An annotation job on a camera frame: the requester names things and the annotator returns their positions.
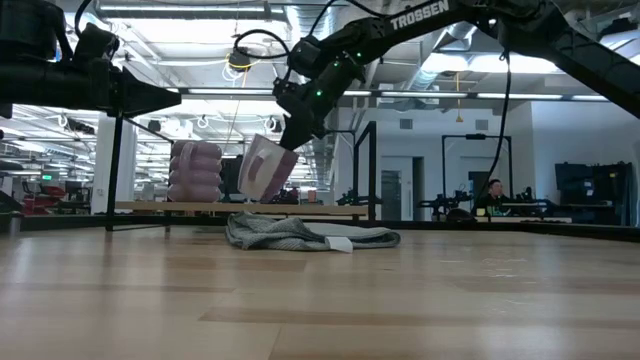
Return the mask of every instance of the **wooden floor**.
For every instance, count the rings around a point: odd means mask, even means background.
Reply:
[[[0,241],[3,360],[640,359],[640,246],[403,232],[241,251],[219,231]]]

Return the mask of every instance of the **gray towel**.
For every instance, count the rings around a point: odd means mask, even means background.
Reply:
[[[231,245],[249,249],[328,251],[326,236],[344,236],[354,249],[394,247],[400,235],[385,228],[365,229],[356,226],[303,223],[299,218],[275,220],[248,212],[229,216],[227,240]]]

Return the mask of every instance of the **wooden table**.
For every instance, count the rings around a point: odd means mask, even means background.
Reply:
[[[229,204],[229,203],[187,203],[187,202],[153,202],[153,201],[116,201],[116,209],[141,211],[205,211],[205,212],[240,212],[249,211],[258,214],[303,215],[326,218],[345,216],[366,216],[366,206],[336,205],[280,205],[280,204]]]

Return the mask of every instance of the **person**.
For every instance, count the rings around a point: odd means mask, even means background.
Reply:
[[[478,200],[477,209],[487,209],[491,207],[499,207],[503,203],[508,203],[511,199],[502,193],[502,183],[499,179],[489,181],[489,193]]]

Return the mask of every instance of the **robotic arm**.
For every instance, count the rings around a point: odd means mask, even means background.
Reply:
[[[640,117],[640,67],[575,31],[552,1],[429,0],[386,18],[355,20],[321,41],[302,38],[288,65],[311,81],[274,82],[277,103],[291,115],[280,145],[293,150],[312,135],[322,138],[324,118],[353,80],[364,81],[364,65],[394,45],[460,21],[473,23],[507,51],[553,62]]]
[[[118,38],[87,24],[75,52],[64,13],[44,0],[0,0],[0,116],[12,104],[99,110],[134,117],[181,103],[180,94],[140,82],[111,64]],[[52,62],[60,45],[61,59]]]

